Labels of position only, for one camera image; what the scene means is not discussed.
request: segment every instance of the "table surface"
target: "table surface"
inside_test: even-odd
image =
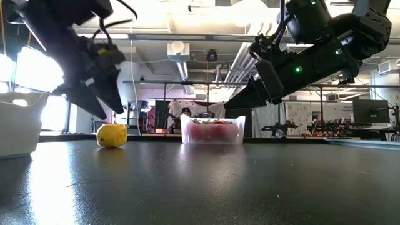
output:
[[[0,224],[398,224],[400,151],[40,143],[0,160]]]

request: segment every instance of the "cable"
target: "cable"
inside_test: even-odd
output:
[[[4,55],[7,56],[6,49],[6,30],[4,28],[4,20],[3,20],[3,3],[0,0],[0,19],[1,19],[1,35],[2,35],[2,47],[4,49]]]
[[[139,103],[138,103],[138,93],[136,92],[136,87],[135,87],[135,79],[133,77],[133,64],[132,64],[132,52],[133,52],[133,41],[131,41],[131,75],[132,75],[132,82],[133,82],[133,90],[135,92],[135,100],[136,100],[136,123],[137,123],[137,131],[139,132],[139,135],[142,136],[142,133],[140,132],[140,127],[139,127]]]
[[[280,7],[280,10],[281,10],[281,15],[280,15],[281,16],[281,20],[279,21],[279,25],[278,25],[275,33],[273,35],[271,35],[271,37],[270,37],[272,40],[275,40],[276,37],[278,36],[278,34],[280,34],[281,30],[284,28],[285,0],[281,0],[279,7]]]
[[[133,19],[125,19],[125,20],[123,20],[123,21],[112,22],[112,23],[109,23],[109,24],[105,25],[105,28],[107,29],[107,28],[110,28],[110,27],[112,27],[112,26],[121,25],[121,24],[126,24],[126,23],[130,23],[130,22],[132,22],[132,21],[133,21]],[[94,33],[93,33],[92,39],[94,40],[94,39],[96,38],[96,36],[97,36],[100,32],[101,32],[101,29],[98,29],[96,32],[94,32]]]
[[[283,28],[283,30],[279,33],[279,36],[276,39],[275,45],[279,47],[281,40],[283,38],[283,35],[285,34],[286,27]]]
[[[29,37],[27,39],[27,46],[29,47],[31,45],[31,40],[32,40],[32,33],[29,32]]]
[[[128,4],[126,4],[123,0],[117,0],[117,1],[118,1],[119,3],[121,3],[123,6],[125,6],[126,8],[128,8],[128,9],[135,15],[135,18],[138,19],[138,14],[136,13],[136,11],[135,11],[131,6],[129,6]],[[115,26],[115,25],[119,25],[119,24],[130,23],[130,22],[132,22],[132,21],[133,21],[133,19],[125,19],[125,20],[122,20],[122,21],[112,22],[112,23],[107,24],[107,25],[105,26],[105,25],[104,25],[104,19],[100,19],[100,29],[98,29],[98,30],[93,34],[92,39],[94,40],[94,38],[96,38],[96,36],[102,31],[102,32],[107,36],[108,44],[109,44],[109,46],[111,46],[111,45],[113,45],[113,41],[111,40],[111,37],[110,37],[109,33],[107,32],[106,28],[109,28],[109,27]]]
[[[138,19],[138,14],[131,6],[128,6],[128,4],[126,4],[123,0],[117,0],[117,1],[121,3],[123,6],[127,7],[135,15],[135,18]]]
[[[113,45],[113,40],[111,39],[110,34],[108,33],[108,31],[104,25],[103,19],[100,19],[100,30],[107,36],[108,46],[111,47]]]

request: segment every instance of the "lemon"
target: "lemon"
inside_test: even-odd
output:
[[[101,147],[123,146],[128,140],[128,130],[123,124],[103,124],[97,130],[97,144]]]

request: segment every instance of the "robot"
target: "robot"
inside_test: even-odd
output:
[[[116,113],[123,113],[118,93],[118,64],[124,54],[113,44],[107,28],[127,23],[104,24],[113,13],[109,0],[13,0],[10,23],[24,23],[48,56],[64,71],[64,84],[54,94],[65,94],[77,106],[106,119],[97,98]],[[117,0],[137,17],[122,0]],[[250,46],[259,76],[250,77],[247,86],[225,104],[226,109],[252,108],[279,104],[282,97],[332,73],[344,78],[358,75],[362,60],[383,51],[389,42],[391,22],[386,17],[390,0],[358,0],[351,14],[332,18],[324,0],[280,0],[278,29],[270,37],[259,35]],[[73,24],[81,25],[97,16],[100,29],[93,38],[79,37]],[[286,28],[295,43],[313,44],[300,53],[281,51],[279,44]],[[96,44],[103,32],[107,44]]]

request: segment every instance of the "plastic container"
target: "plastic container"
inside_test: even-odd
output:
[[[36,150],[49,94],[0,94],[0,158],[24,156]],[[14,100],[25,100],[26,106],[16,105]]]
[[[218,119],[196,118],[198,121]],[[197,124],[189,116],[181,116],[182,142],[184,144],[242,144],[245,116],[237,119],[220,119],[232,124]]]

